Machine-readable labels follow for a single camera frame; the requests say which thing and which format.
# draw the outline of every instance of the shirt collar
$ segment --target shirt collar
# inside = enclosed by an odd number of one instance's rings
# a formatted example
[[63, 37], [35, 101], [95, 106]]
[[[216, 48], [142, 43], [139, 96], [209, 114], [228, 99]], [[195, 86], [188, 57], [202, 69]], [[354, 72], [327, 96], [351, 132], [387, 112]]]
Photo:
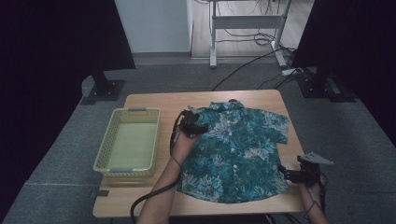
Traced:
[[236, 102], [227, 102], [227, 103], [210, 103], [209, 106], [210, 109], [216, 110], [216, 111], [227, 111], [227, 110], [238, 110], [245, 108], [241, 102], [236, 101]]

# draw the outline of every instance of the plastic basket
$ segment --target plastic basket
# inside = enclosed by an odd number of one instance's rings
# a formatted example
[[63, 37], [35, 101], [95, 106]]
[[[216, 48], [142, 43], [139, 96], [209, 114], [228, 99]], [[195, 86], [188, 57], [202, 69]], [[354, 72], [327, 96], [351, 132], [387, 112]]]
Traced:
[[93, 170], [109, 177], [154, 175], [160, 125], [160, 108], [115, 109]]

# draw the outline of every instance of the hand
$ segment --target hand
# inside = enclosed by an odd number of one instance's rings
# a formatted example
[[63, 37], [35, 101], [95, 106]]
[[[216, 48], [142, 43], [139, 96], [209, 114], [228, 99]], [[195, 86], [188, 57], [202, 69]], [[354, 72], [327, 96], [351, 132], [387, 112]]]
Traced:
[[182, 164], [184, 160], [190, 155], [192, 146], [199, 139], [201, 135], [195, 135], [194, 137], [188, 137], [186, 134], [177, 128], [178, 138], [173, 148], [173, 157]]

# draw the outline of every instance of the gray floor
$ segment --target gray floor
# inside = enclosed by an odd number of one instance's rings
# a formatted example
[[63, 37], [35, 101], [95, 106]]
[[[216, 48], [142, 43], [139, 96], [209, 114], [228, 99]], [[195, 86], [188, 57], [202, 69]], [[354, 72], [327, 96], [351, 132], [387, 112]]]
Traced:
[[[257, 89], [262, 81], [280, 71], [271, 59], [266, 60], [241, 69], [218, 90]], [[77, 105], [46, 157], [24, 184], [4, 223], [129, 223], [128, 218], [100, 219], [92, 215], [102, 177], [92, 166], [112, 110], [122, 107], [126, 96], [133, 93], [210, 91], [241, 65], [224, 61], [210, 69], [207, 63], [194, 60], [183, 64], [163, 60], [162, 65], [144, 58], [136, 61], [136, 70], [106, 72], [109, 79], [125, 80], [118, 101]], [[282, 78], [264, 83], [262, 89], [272, 89]], [[88, 95], [92, 85], [90, 78], [82, 83], [83, 95]], [[396, 148], [365, 106], [359, 100], [338, 104], [305, 99], [295, 80], [283, 84], [279, 91], [304, 152], [314, 151], [335, 162], [334, 166], [321, 167], [329, 178], [330, 222], [396, 223], [392, 213], [396, 205]], [[303, 214], [295, 215], [307, 223]], [[288, 223], [281, 215], [276, 219]], [[244, 220], [238, 223], [253, 223]]]

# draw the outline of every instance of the floral shirt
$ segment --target floral shirt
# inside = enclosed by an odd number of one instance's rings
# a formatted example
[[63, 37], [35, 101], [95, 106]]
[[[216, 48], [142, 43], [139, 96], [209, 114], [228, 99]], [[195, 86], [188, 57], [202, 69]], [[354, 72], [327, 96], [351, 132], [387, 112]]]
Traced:
[[288, 117], [240, 102], [200, 109], [197, 123], [209, 130], [185, 160], [177, 191], [214, 203], [244, 203], [289, 189], [277, 170], [276, 148], [288, 141]]

